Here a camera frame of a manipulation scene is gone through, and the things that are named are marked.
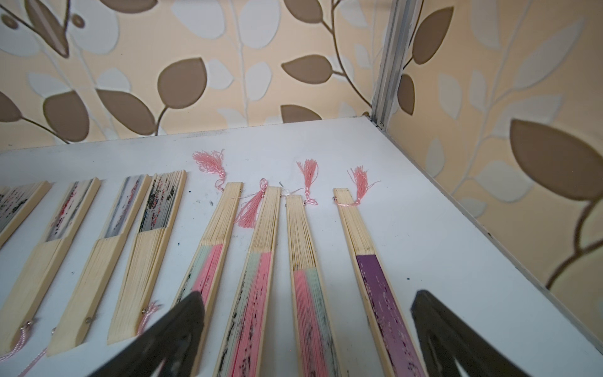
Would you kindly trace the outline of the folding fan plain wood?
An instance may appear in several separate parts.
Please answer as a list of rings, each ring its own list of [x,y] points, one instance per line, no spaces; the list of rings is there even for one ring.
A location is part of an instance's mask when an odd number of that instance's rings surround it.
[[[34,319],[100,186],[98,178],[72,182],[59,202],[1,308],[1,355],[14,350]]]

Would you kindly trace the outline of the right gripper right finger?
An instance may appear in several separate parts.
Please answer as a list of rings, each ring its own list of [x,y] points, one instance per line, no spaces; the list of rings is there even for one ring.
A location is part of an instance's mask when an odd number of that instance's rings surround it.
[[[416,292],[411,315],[430,376],[526,376],[427,290]]]

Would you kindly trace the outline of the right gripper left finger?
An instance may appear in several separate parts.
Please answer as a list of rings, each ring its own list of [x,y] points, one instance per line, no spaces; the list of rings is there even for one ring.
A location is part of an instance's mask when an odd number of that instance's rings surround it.
[[[192,292],[92,376],[190,376],[204,329],[205,307]]]

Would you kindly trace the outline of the folding fan pink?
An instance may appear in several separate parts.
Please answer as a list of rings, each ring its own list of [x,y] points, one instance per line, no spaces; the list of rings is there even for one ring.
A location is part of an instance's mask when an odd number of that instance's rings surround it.
[[[191,376],[195,376],[199,371],[201,354],[207,337],[213,308],[215,307],[215,299],[218,294],[225,257],[229,249],[235,216],[240,202],[240,194],[243,188],[243,183],[241,182],[226,182],[227,174],[223,167],[224,156],[222,152],[195,152],[193,159],[202,172],[219,176],[215,187],[221,191],[221,198],[205,229],[196,254],[194,254],[193,260],[188,267],[188,272],[185,274],[173,302],[174,305],[177,305],[191,292],[199,292],[204,304],[204,329],[201,333],[192,370],[189,373]]]
[[[311,187],[318,178],[319,166],[314,159],[298,161],[297,166],[304,185],[300,195],[296,191],[285,195],[285,206],[298,375],[342,376],[344,368],[306,215],[307,206],[318,204],[311,195]]]

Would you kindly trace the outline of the folding fan black print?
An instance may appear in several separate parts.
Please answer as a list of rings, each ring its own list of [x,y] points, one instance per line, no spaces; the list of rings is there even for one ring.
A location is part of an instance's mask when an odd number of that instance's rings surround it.
[[[1,247],[48,193],[47,181],[11,188],[1,200]]]

